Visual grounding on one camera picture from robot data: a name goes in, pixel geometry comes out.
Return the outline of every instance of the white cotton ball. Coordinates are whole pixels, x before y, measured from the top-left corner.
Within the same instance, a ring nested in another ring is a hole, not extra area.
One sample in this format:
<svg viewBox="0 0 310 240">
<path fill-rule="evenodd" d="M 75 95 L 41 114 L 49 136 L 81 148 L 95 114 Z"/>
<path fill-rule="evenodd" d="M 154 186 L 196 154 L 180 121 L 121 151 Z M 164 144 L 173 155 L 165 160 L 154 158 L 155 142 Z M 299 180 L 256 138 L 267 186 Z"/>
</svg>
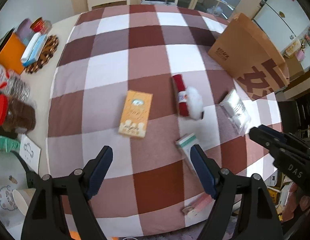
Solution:
<svg viewBox="0 0 310 240">
<path fill-rule="evenodd" d="M 199 120 L 202 119 L 203 115 L 203 106 L 202 106 L 202 96 L 199 94 L 196 88 L 187 87 L 187 109 L 189 112 L 189 116 L 192 119 Z"/>
</svg>

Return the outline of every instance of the white card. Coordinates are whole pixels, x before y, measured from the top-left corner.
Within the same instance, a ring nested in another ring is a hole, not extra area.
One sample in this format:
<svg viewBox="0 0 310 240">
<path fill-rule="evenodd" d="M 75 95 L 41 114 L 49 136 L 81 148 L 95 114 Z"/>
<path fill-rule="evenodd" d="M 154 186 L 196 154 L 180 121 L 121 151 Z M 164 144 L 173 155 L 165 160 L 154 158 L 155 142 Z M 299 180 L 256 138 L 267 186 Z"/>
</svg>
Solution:
<svg viewBox="0 0 310 240">
<path fill-rule="evenodd" d="M 40 148 L 25 134 L 22 135 L 19 155 L 32 170 L 38 173 Z"/>
</svg>

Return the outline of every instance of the white refrigerator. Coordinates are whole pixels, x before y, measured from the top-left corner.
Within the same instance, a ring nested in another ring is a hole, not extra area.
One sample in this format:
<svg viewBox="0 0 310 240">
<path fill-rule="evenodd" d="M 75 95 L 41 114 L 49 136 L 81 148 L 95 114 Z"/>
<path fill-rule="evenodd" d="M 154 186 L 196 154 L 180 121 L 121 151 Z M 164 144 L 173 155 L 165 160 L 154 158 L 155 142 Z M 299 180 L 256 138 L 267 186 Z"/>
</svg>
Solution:
<svg viewBox="0 0 310 240">
<path fill-rule="evenodd" d="M 297 0 L 267 0 L 254 21 L 280 52 L 310 27 L 310 21 Z"/>
</svg>

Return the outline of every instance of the red cloth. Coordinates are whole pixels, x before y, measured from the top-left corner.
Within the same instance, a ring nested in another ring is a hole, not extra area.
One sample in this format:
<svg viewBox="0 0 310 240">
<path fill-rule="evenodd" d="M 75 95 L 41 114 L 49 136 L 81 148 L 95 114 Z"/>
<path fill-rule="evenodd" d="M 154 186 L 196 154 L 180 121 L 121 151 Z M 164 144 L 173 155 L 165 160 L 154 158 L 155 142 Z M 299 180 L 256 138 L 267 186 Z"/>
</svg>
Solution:
<svg viewBox="0 0 310 240">
<path fill-rule="evenodd" d="M 185 87 L 183 77 L 181 74 L 174 75 L 172 76 L 172 78 L 175 82 L 178 93 L 182 91 L 186 91 L 186 87 Z M 189 116 L 186 102 L 178 102 L 178 111 L 179 111 L 179 115 L 181 116 Z"/>
</svg>

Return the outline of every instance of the sticker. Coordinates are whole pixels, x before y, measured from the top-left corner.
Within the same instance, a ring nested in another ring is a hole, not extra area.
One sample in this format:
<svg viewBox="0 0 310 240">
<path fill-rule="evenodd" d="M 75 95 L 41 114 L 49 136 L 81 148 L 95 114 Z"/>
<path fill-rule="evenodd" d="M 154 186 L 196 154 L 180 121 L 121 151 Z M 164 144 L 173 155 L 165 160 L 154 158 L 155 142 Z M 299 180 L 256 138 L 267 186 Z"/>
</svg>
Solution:
<svg viewBox="0 0 310 240">
<path fill-rule="evenodd" d="M 14 211 L 17 209 L 13 198 L 13 190 L 10 185 L 0 188 L 0 206 L 2 209 Z"/>
<path fill-rule="evenodd" d="M 187 102 L 186 91 L 178 92 L 178 103 L 185 103 L 185 102 Z"/>
<path fill-rule="evenodd" d="M 17 180 L 11 175 L 8 178 L 11 182 L 13 182 L 14 184 L 17 184 Z"/>
<path fill-rule="evenodd" d="M 141 105 L 144 104 L 144 101 L 141 100 L 141 99 L 134 99 L 132 104 L 135 105 L 135 106 L 141 106 Z"/>
</svg>

